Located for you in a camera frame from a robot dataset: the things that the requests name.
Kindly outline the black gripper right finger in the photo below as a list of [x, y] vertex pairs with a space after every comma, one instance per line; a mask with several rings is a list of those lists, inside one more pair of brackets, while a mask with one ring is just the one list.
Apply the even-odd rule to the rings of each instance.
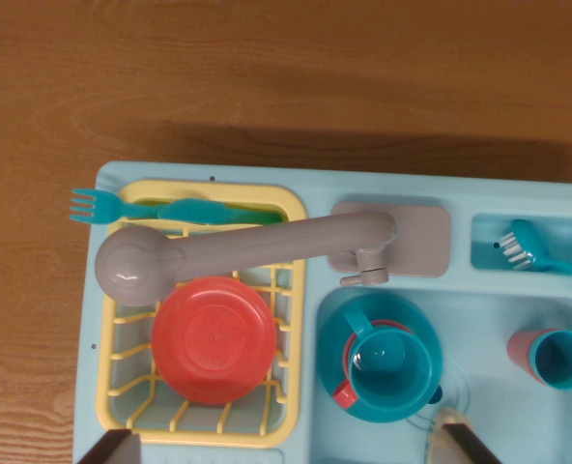
[[442, 431], [447, 436], [448, 446], [457, 463], [501, 464], [465, 423], [446, 423]]

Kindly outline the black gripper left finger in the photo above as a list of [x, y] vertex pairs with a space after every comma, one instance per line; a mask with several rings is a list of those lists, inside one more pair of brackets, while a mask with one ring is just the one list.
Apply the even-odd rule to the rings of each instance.
[[129, 429], [111, 429], [77, 461], [78, 464], [140, 464], [140, 435]]

